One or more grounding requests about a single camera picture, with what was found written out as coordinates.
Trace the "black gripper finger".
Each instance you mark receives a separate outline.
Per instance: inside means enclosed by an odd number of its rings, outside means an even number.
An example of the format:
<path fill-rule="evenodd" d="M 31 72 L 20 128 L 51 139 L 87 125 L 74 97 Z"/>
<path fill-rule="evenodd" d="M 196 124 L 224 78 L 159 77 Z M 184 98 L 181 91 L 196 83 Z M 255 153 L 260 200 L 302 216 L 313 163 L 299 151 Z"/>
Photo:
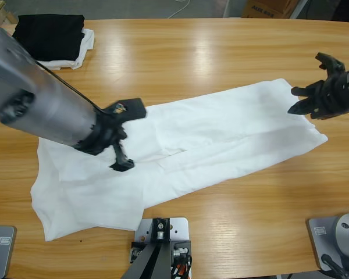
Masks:
<path fill-rule="evenodd" d="M 287 113 L 292 115 L 308 115 L 318 109 L 318 104 L 313 98 L 306 98 L 296 102 Z"/>
<path fill-rule="evenodd" d="M 127 157 L 117 157 L 115 162 L 109 166 L 114 171 L 124 172 L 132 169 L 135 166 L 134 161 Z"/>

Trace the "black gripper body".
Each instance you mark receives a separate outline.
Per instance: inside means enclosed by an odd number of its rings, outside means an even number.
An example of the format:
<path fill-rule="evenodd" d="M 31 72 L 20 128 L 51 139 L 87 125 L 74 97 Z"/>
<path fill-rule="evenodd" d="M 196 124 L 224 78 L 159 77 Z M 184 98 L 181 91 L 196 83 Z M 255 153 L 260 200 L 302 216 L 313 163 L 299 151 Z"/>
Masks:
<path fill-rule="evenodd" d="M 325 81 L 319 80 L 305 88 L 294 87 L 291 94 L 316 100 L 318 109 L 309 114 L 312 119 L 324 120 L 349 113 L 349 82 L 346 74 L 329 76 Z"/>
<path fill-rule="evenodd" d="M 127 117 L 124 113 L 96 112 L 96 115 L 96 122 L 91 127 L 91 134 L 79 141 L 74 149 L 95 156 L 105 148 L 113 146 L 116 162 L 127 163 L 128 158 L 120 144 L 120 140 L 127 137 L 122 127 Z"/>

